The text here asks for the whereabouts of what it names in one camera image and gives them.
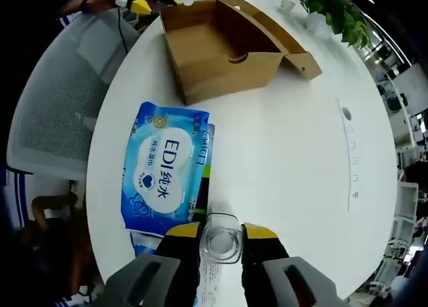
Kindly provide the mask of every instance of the clear glass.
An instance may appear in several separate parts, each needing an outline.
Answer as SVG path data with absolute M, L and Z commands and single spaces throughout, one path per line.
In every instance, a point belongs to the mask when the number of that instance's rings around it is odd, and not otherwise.
M 217 264 L 238 262 L 242 254 L 242 230 L 238 219 L 227 213 L 211 213 L 201 234 L 199 254 Z

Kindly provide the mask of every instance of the white round table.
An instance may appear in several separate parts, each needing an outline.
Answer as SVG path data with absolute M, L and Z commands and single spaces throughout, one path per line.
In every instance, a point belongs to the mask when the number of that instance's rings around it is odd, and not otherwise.
M 386 110 L 355 50 L 339 36 L 315 38 L 302 25 L 302 6 L 286 15 L 278 10 L 281 0 L 246 1 L 287 29 L 323 74 L 307 81 L 283 63 L 266 88 L 190 106 L 210 112 L 216 125 L 209 201 L 228 201 L 240 222 L 276 232 L 291 256 L 325 273 L 345 298 L 378 266 L 391 232 L 397 166 Z M 134 258 L 120 213 L 121 180 L 145 101 L 184 107 L 160 19 L 119 68 L 92 139 L 88 224 L 104 281 Z M 219 306 L 246 306 L 240 275 L 241 264 L 223 266 Z

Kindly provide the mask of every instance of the white wall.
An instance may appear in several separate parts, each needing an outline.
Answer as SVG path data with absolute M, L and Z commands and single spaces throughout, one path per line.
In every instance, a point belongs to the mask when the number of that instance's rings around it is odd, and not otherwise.
M 419 64 L 413 65 L 393 80 L 400 93 L 404 93 L 409 105 L 410 116 L 428 108 L 428 79 Z

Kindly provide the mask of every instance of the chair backrest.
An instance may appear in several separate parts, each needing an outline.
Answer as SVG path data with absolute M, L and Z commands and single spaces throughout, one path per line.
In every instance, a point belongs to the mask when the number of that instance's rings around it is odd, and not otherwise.
M 138 32 L 122 19 L 120 25 L 130 49 Z M 13 116 L 7 164 L 85 179 L 96 118 L 125 55 L 115 11 L 77 16 L 27 81 Z

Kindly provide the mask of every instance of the box lid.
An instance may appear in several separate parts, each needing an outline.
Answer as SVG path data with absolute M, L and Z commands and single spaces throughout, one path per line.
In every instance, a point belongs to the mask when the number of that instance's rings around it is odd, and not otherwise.
M 270 37 L 284 57 L 295 65 L 303 75 L 311 80 L 322 71 L 311 53 L 307 52 L 284 28 L 278 25 L 265 13 L 244 0 L 218 0 L 233 7 L 236 11 L 246 14 L 258 23 L 258 27 Z

